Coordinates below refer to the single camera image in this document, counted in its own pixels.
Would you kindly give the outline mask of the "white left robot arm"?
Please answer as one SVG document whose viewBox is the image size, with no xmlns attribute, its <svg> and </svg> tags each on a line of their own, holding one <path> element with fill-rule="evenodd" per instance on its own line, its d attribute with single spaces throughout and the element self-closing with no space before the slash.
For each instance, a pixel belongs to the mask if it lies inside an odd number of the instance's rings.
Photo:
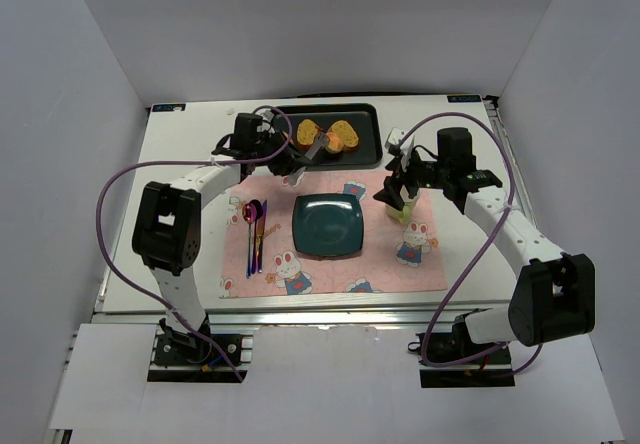
<svg viewBox="0 0 640 444">
<path fill-rule="evenodd" d="M 275 128 L 260 109 L 239 113 L 208 163 L 169 183 L 151 181 L 142 192 L 132 248 L 158 284 L 166 307 L 161 329 L 172 348 L 193 362 L 204 361 L 214 349 L 193 270 L 201 250 L 202 210 L 259 166 L 287 176 L 312 164 L 293 144 L 291 119 L 277 108 L 269 111 L 284 119 L 285 130 Z"/>
</svg>

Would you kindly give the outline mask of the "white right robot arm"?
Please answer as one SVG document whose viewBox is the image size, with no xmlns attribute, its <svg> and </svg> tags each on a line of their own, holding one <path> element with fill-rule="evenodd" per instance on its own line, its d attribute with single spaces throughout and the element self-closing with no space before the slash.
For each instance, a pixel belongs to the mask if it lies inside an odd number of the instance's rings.
<svg viewBox="0 0 640 444">
<path fill-rule="evenodd" d="M 437 154 L 425 161 L 406 132 L 395 128 L 385 142 L 393 159 L 390 176 L 375 199 L 400 207 L 421 188 L 444 197 L 486 235 L 517 279 L 508 305 L 474 311 L 455 324 L 463 354 L 490 344 L 518 341 L 531 347 L 581 334 L 595 327 L 595 267 L 584 254 L 571 255 L 544 237 L 525 215 L 509 206 L 501 181 L 480 170 L 472 136 L 463 127 L 437 133 Z"/>
</svg>

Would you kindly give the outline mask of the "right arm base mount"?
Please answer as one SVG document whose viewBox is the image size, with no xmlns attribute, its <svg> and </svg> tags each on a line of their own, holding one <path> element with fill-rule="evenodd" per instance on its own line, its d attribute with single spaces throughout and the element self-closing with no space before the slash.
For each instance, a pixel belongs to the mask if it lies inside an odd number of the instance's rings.
<svg viewBox="0 0 640 444">
<path fill-rule="evenodd" d="M 420 386 L 423 389 L 508 388 L 515 386 L 511 374 L 512 359 L 507 347 L 489 354 L 491 344 L 475 345 L 454 333 L 431 335 L 426 355 L 434 367 L 422 357 L 424 333 L 407 344 L 407 352 L 418 359 Z"/>
</svg>

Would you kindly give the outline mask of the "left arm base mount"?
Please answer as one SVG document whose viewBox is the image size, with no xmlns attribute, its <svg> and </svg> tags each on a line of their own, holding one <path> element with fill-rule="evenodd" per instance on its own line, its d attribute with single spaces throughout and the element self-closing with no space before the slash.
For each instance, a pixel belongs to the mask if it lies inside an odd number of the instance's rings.
<svg viewBox="0 0 640 444">
<path fill-rule="evenodd" d="M 253 350 L 253 337 L 242 334 L 214 334 L 213 339 L 244 378 Z M 201 349 L 180 346 L 158 332 L 154 340 L 147 381 L 151 383 L 239 384 L 221 353 L 208 343 Z"/>
</svg>

